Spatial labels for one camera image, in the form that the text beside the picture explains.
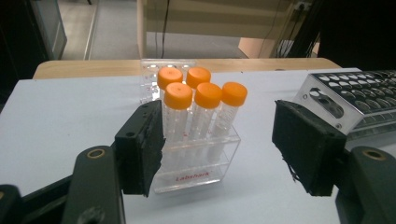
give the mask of metal screw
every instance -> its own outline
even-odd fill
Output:
[[[88,152],[87,157],[90,159],[99,159],[105,156],[106,152],[101,148],[96,148]]]
[[[384,161],[387,159],[387,157],[383,153],[371,149],[363,150],[363,155],[376,161]]]

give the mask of orange screw cap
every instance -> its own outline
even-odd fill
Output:
[[[172,109],[187,109],[192,102],[192,89],[183,83],[170,83],[166,86],[163,102]]]
[[[158,71],[157,85],[161,90],[165,90],[169,83],[181,81],[183,81],[183,74],[174,67],[163,67]]]
[[[212,74],[209,70],[203,67],[192,67],[187,72],[186,83],[193,89],[203,82],[209,82]]]
[[[218,85],[204,82],[197,86],[194,100],[200,107],[213,109],[220,104],[221,95],[221,88]]]
[[[237,82],[227,82],[222,88],[221,101],[226,105],[243,105],[248,96],[248,89]]]

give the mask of white table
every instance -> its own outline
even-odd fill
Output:
[[[125,195],[127,223],[338,223],[336,188],[328,198],[305,193],[292,181],[271,141],[275,100],[291,100],[307,74],[304,70],[214,74],[218,85],[238,81],[248,89],[233,125],[242,142],[227,175],[217,184],[151,192],[148,199]],[[0,184],[16,185],[26,195],[71,175],[82,150],[111,145],[139,106],[138,80],[20,81],[0,115]],[[390,142],[382,145],[387,148]]]

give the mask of cable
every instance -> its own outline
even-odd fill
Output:
[[[279,0],[277,2],[276,13],[275,13],[275,16],[273,18],[272,25],[271,25],[270,31],[268,31],[267,35],[265,36],[264,41],[268,38],[268,36],[271,34],[272,30],[274,29],[277,13],[279,12],[280,2],[282,2],[282,0]]]
[[[166,32],[166,25],[168,23],[168,13],[169,13],[169,3],[171,0],[167,0],[166,4],[166,13],[165,13],[165,19],[163,21],[163,54],[161,55],[161,58],[163,59],[163,55],[165,54],[164,50],[164,44],[165,44],[165,32]]]
[[[157,16],[157,0],[154,1],[154,12],[155,12],[155,58],[158,59],[158,16]]]
[[[291,28],[290,35],[289,35],[289,37],[287,38],[287,40],[289,40],[289,43],[286,44],[286,48],[285,48],[284,52],[282,52],[282,50],[283,50],[283,44],[280,45],[280,50],[277,50],[277,51],[276,51],[276,57],[277,57],[277,58],[286,58],[286,57],[287,57],[288,49],[290,49],[291,46],[293,45],[293,42],[291,42],[291,37],[292,37],[293,34],[294,34],[294,29],[296,28],[296,25],[297,25],[297,23],[298,23],[298,20],[300,19],[301,15],[303,14],[303,11],[304,11],[304,5],[303,5],[303,4],[300,4],[300,5],[299,5],[299,10],[298,10],[297,18],[296,18],[296,20],[295,20],[295,22],[294,22],[294,24],[293,24],[293,27]]]

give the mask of clear plastic box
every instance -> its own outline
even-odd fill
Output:
[[[185,77],[195,60],[142,60],[141,104],[157,100],[157,73],[164,66],[179,69]],[[188,140],[188,120],[183,141],[167,143],[163,147],[161,169],[154,176],[151,188],[156,193],[191,188],[221,181],[233,160],[241,139],[232,127],[227,136]]]

